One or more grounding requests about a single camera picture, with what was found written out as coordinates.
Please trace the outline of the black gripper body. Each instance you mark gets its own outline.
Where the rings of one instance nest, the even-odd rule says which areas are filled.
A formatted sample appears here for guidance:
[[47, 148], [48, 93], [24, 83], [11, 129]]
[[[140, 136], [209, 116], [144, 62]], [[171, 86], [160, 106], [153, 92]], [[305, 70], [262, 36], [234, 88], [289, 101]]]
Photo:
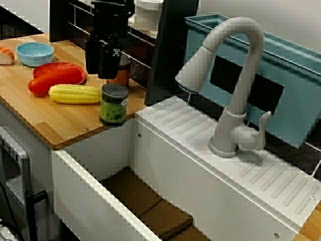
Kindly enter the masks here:
[[101, 41], [114, 49], [123, 49], [127, 37], [129, 10], [95, 10], [93, 30], [86, 40], [86, 50], [98, 50]]

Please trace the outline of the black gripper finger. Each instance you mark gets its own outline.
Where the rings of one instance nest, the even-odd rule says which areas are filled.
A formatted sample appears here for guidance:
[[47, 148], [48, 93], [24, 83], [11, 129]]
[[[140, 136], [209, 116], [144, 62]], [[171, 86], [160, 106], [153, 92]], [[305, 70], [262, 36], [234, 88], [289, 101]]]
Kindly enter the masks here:
[[85, 60], [88, 74], [98, 74], [101, 43], [95, 40], [85, 42]]
[[100, 79], [114, 79], [118, 74], [121, 51], [110, 46], [100, 48], [98, 77]]

